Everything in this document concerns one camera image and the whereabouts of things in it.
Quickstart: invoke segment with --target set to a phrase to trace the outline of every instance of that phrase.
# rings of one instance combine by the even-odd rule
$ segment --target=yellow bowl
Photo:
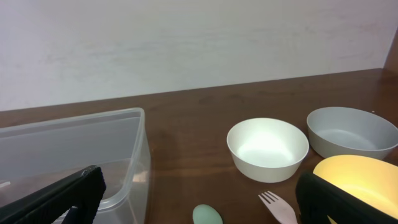
[[[363,156],[321,161],[313,173],[372,207],[398,219],[398,167]]]

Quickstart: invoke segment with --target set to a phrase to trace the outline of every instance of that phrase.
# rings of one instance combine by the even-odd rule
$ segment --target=brown wooden table
[[[374,111],[398,126],[398,75],[363,70],[5,111],[0,127],[144,108],[152,153],[146,223],[192,223],[192,210],[201,203],[214,207],[224,223],[277,223],[257,194],[271,190],[298,213],[297,179],[322,158],[311,149],[293,177],[264,184],[235,168],[226,135],[234,124],[257,117],[281,119],[307,133],[307,115],[325,106]],[[398,151],[386,161],[398,165]]]

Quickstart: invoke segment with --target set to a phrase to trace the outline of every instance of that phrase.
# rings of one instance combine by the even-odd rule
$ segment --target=green spoon
[[[218,212],[208,205],[198,205],[192,213],[194,224],[223,224]]]

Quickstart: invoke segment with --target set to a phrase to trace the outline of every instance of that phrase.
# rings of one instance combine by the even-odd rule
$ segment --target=bowl
[[[250,179],[275,183],[293,176],[309,143],[295,126],[271,118],[242,121],[229,130],[227,144],[239,171]]]
[[[398,167],[364,156],[322,160],[313,173],[368,205],[398,219]]]
[[[308,118],[312,148],[322,157],[359,155],[384,159],[398,145],[398,129],[386,119],[365,111],[327,107]]]

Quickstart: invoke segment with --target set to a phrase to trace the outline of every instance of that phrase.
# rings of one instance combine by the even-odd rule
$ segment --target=fork
[[[260,199],[281,224],[297,224],[293,208],[278,195],[268,191],[259,195]]]

